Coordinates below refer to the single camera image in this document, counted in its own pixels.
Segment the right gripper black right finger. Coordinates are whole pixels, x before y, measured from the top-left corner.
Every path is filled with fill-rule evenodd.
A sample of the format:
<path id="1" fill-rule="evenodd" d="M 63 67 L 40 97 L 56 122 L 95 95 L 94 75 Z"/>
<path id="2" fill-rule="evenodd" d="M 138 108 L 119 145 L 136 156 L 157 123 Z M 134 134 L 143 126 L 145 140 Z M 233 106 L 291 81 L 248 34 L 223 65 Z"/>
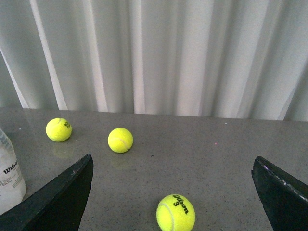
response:
<path id="1" fill-rule="evenodd" d="M 261 156 L 251 174 L 273 230 L 306 231 L 308 186 Z"/>

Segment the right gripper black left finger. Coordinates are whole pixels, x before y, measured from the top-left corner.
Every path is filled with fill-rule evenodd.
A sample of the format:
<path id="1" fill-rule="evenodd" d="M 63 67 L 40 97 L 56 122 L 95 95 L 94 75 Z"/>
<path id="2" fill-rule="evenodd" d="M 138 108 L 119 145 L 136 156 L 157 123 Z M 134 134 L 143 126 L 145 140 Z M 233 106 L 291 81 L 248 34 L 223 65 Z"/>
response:
<path id="1" fill-rule="evenodd" d="M 91 191 L 90 154 L 0 217 L 2 231 L 77 231 Z"/>

